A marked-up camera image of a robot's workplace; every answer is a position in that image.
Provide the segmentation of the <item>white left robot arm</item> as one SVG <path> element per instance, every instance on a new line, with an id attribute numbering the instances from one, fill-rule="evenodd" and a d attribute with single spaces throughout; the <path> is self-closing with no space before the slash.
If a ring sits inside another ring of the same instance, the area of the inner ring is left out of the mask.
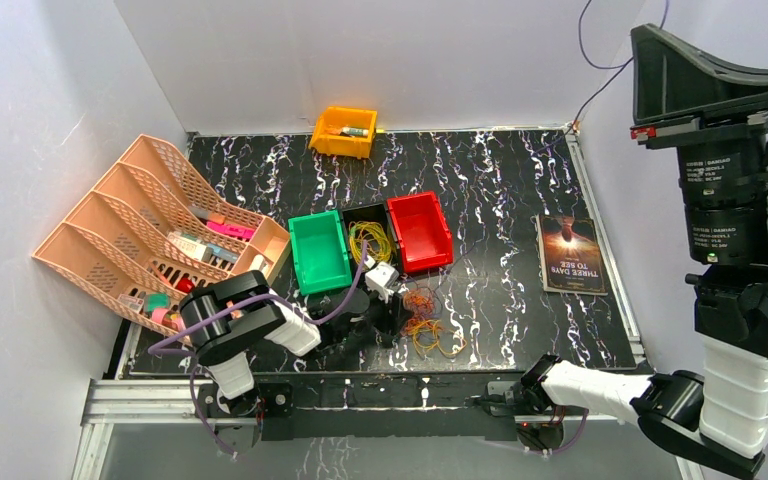
<path id="1" fill-rule="evenodd" d="M 393 278 L 380 283 L 363 274 L 354 290 L 316 294 L 307 317 L 297 304 L 261 300 L 194 331 L 190 342 L 223 407 L 246 416 L 259 400 L 247 356 L 251 347 L 270 342 L 296 357 L 324 360 L 326 369 L 335 370 L 369 346 L 395 346 L 409 318 L 403 306 L 407 292 Z"/>

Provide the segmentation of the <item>green plastic bin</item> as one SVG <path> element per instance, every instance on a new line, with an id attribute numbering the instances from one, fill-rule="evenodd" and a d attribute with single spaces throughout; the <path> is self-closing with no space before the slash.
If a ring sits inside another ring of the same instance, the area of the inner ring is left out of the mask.
<path id="1" fill-rule="evenodd" d="M 352 283 L 346 240 L 337 211 L 293 217 L 288 226 L 293 266 L 302 295 L 339 290 Z"/>

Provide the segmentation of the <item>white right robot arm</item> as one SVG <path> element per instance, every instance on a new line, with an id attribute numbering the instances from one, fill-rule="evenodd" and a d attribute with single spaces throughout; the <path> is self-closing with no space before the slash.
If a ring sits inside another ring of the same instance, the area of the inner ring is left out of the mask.
<path id="1" fill-rule="evenodd" d="M 610 166 L 586 141 L 604 231 L 657 373 L 555 355 L 524 374 L 537 414 L 631 423 L 677 457 L 755 478 L 768 445 L 768 68 L 654 24 L 630 33 L 630 136 Z"/>

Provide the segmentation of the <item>black plastic bin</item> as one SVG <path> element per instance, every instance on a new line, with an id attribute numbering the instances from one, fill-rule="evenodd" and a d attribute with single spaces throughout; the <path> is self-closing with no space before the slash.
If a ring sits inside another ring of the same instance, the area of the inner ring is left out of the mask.
<path id="1" fill-rule="evenodd" d="M 368 243 L 367 255 L 386 262 L 398 272 L 403 270 L 401 249 L 391 215 L 385 202 L 356 205 L 339 211 L 350 263 L 357 265 L 362 243 Z"/>

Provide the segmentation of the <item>red plastic bin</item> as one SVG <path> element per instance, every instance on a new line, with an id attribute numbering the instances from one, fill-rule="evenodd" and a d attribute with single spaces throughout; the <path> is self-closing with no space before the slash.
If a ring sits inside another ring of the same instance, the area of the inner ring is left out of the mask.
<path id="1" fill-rule="evenodd" d="M 451 231 L 434 192 L 387 200 L 405 273 L 421 273 L 454 262 Z"/>

